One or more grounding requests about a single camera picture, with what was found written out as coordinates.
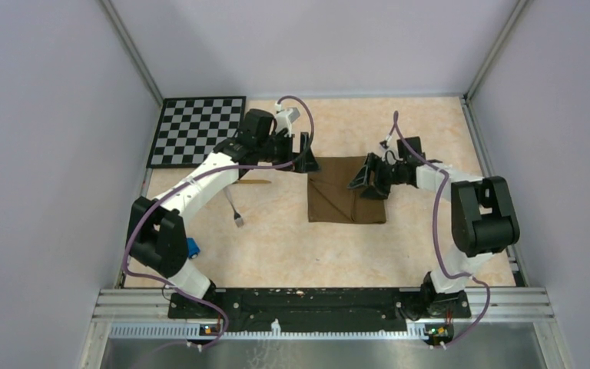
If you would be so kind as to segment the brown cloth napkin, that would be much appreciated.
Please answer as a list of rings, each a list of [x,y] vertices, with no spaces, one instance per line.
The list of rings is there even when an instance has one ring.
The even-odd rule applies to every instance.
[[[361,189],[347,185],[364,163],[363,157],[321,157],[321,170],[308,174],[307,209],[310,222],[337,224],[384,224],[383,200],[361,198]]]

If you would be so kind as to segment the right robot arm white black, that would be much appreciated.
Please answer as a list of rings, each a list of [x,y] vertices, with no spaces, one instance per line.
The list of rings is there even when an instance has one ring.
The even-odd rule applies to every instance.
[[[480,177],[457,171],[437,160],[427,160],[418,137],[397,142],[398,156],[369,153],[348,184],[361,198],[386,200],[392,186],[411,185],[435,194],[432,239],[438,266],[426,274],[418,293],[400,310],[409,319],[439,317],[461,307],[464,289],[493,256],[516,243],[519,223],[507,181],[500,176]],[[439,247],[439,204],[451,205],[452,246]]]

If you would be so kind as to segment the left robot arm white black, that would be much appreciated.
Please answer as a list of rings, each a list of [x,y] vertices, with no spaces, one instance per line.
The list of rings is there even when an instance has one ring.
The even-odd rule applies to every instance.
[[[216,298],[210,293],[213,282],[188,255],[186,229],[194,216],[249,171],[306,173],[319,167],[310,149],[312,131],[301,133],[300,150],[293,149],[292,126],[300,117],[298,109],[277,105],[276,110],[249,110],[235,134],[216,145],[190,175],[163,194],[139,197],[132,205],[125,246],[128,256],[187,294],[187,309],[196,317],[211,315]]]

